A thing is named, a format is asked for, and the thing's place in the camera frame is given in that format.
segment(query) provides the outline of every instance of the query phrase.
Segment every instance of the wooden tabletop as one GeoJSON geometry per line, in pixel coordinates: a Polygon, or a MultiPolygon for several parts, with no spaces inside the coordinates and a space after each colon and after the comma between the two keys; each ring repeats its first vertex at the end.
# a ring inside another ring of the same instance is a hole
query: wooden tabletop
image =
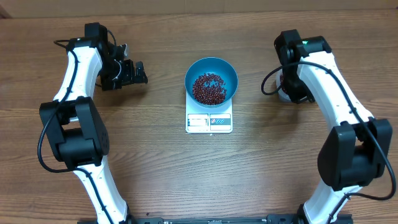
{"type": "MultiPolygon", "coordinates": [[[[39,164],[41,103],[58,92],[67,66],[52,43],[84,35],[100,22],[130,58],[144,62],[147,85],[95,90],[108,129],[109,163],[122,197],[136,217],[258,217],[295,213],[320,176],[317,156],[328,136],[317,104],[281,103],[260,91],[279,61],[281,31],[322,35],[362,104],[395,129],[389,159],[398,168],[398,11],[312,11],[177,16],[117,16],[0,20],[0,223],[76,223],[95,219],[78,178],[39,164]],[[188,67],[220,57],[239,75],[231,134],[185,133],[188,67]]],[[[267,89],[274,87],[267,84],[267,89]]],[[[45,139],[43,155],[61,168],[45,139]]],[[[385,195],[387,172],[363,192],[385,195]]],[[[343,213],[356,223],[397,223],[398,197],[354,198],[343,213]]]]}

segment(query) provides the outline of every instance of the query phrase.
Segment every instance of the kitchen scale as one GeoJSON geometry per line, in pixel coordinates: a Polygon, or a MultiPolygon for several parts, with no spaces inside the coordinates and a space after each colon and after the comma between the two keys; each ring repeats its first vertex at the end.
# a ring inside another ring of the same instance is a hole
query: kitchen scale
{"type": "Polygon", "coordinates": [[[195,62],[185,75],[185,89],[185,130],[187,133],[228,134],[232,132],[232,97],[238,89],[238,75],[227,61],[208,57],[195,62]],[[225,82],[223,87],[227,90],[227,94],[224,102],[218,105],[204,105],[192,94],[195,80],[209,73],[219,75],[225,82]]]}

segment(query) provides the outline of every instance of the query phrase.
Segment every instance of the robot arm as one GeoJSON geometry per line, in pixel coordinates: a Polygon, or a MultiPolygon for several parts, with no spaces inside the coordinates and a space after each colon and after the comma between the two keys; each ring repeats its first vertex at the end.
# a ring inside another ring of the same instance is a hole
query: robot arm
{"type": "Polygon", "coordinates": [[[131,217],[127,203],[120,196],[108,165],[108,132],[92,98],[98,76],[101,77],[102,90],[147,83],[143,64],[137,62],[134,69],[132,61],[124,59],[128,55],[127,45],[115,46],[108,42],[107,29],[99,23],[86,24],[85,36],[70,39],[66,49],[68,67],[61,89],[53,102],[40,106],[44,125],[51,114],[58,114],[49,121],[47,137],[50,146],[55,158],[73,170],[83,183],[97,213],[95,223],[129,223],[131,217]],[[77,56],[77,71],[72,91],[57,109],[67,94],[76,67],[71,51],[77,56]],[[69,122],[79,122],[80,128],[64,130],[62,125],[69,122]]]}
{"type": "MultiPolygon", "coordinates": [[[[391,125],[387,120],[375,120],[354,96],[323,37],[301,39],[296,30],[288,30],[276,38],[274,46],[282,65],[312,62],[330,69],[347,92],[359,117],[372,129],[387,155],[392,137],[391,125]]],[[[380,177],[385,162],[366,137],[335,79],[318,67],[297,64],[285,67],[279,73],[283,76],[283,88],[278,93],[284,95],[284,98],[288,95],[296,103],[302,102],[304,98],[315,100],[330,132],[318,156],[318,171],[322,179],[310,200],[300,206],[298,217],[309,224],[326,224],[328,220],[333,223],[338,220],[337,214],[346,200],[336,213],[333,210],[345,194],[358,192],[373,178],[380,177]],[[361,146],[356,146],[357,139],[362,142],[361,146]]]]}

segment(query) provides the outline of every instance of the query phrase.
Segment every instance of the white digital scale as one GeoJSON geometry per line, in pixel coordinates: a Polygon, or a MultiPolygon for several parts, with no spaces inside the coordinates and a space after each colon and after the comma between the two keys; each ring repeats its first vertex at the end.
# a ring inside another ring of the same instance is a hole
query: white digital scale
{"type": "Polygon", "coordinates": [[[199,105],[188,93],[185,94],[185,130],[187,133],[231,133],[232,132],[232,98],[223,105],[207,108],[199,105]]]}

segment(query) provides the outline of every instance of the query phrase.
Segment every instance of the bowl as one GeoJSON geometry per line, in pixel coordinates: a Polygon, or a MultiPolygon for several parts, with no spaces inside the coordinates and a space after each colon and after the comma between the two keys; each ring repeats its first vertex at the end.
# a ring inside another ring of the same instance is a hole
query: bowl
{"type": "Polygon", "coordinates": [[[238,89],[238,75],[236,74],[236,71],[232,65],[223,59],[216,57],[202,58],[191,65],[191,67],[188,69],[187,74],[185,75],[185,89],[187,90],[189,97],[191,97],[199,105],[207,108],[216,108],[225,104],[235,95],[236,90],[238,89]],[[207,73],[219,75],[226,84],[223,85],[223,87],[227,90],[225,100],[220,104],[205,105],[193,97],[192,89],[195,80],[199,78],[200,75],[207,73]]]}

